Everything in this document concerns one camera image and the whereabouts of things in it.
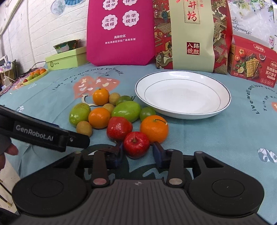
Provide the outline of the person's left hand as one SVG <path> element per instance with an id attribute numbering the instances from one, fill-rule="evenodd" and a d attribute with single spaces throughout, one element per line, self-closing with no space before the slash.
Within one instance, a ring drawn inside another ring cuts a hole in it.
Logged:
<path id="1" fill-rule="evenodd" d="M 14 146 L 14 144 L 11 142 L 11 139 L 1 134 L 0 170 L 2 170 L 5 167 L 5 153 L 15 156 L 18 154 L 18 152 L 19 151 L 17 147 Z"/>

